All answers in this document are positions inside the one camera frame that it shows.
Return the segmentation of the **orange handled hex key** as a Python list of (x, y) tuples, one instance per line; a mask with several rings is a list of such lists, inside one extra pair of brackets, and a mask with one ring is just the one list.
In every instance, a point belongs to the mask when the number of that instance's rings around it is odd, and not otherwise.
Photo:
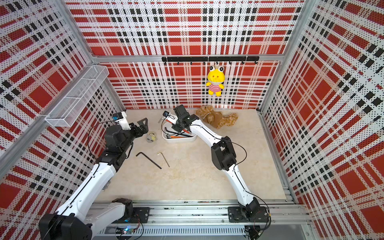
[(185, 135), (177, 135), (177, 136), (171, 136), (171, 135), (166, 135), (167, 139), (188, 139), (192, 138), (192, 136), (185, 136)]

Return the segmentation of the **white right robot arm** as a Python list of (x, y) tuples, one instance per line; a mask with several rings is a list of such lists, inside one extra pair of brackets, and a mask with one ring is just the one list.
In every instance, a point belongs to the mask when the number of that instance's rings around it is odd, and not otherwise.
[(269, 207), (267, 205), (261, 206), (259, 203), (261, 198), (251, 193), (240, 173), (234, 149), (234, 145), (238, 146), (239, 144), (232, 142), (227, 136), (222, 137), (216, 134), (199, 117), (190, 115), (183, 105), (174, 108), (174, 112), (171, 114), (165, 111), (163, 113), (164, 120), (169, 122), (172, 129), (177, 133), (186, 130), (201, 138), (211, 148), (214, 166), (227, 176), (235, 191), (242, 215), (241, 220), (268, 224), (271, 221)]

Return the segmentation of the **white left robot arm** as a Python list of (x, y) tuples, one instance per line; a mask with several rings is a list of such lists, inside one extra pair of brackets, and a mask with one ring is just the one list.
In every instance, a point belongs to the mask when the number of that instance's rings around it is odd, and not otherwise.
[(132, 219), (134, 208), (129, 199), (115, 199), (102, 211), (87, 217), (90, 207), (107, 183), (128, 158), (126, 154), (134, 140), (148, 133), (148, 120), (128, 123), (123, 113), (114, 114), (115, 125), (106, 130), (106, 149), (93, 169), (53, 214), (45, 214), (39, 221), (43, 240), (91, 240), (101, 230), (117, 220)]

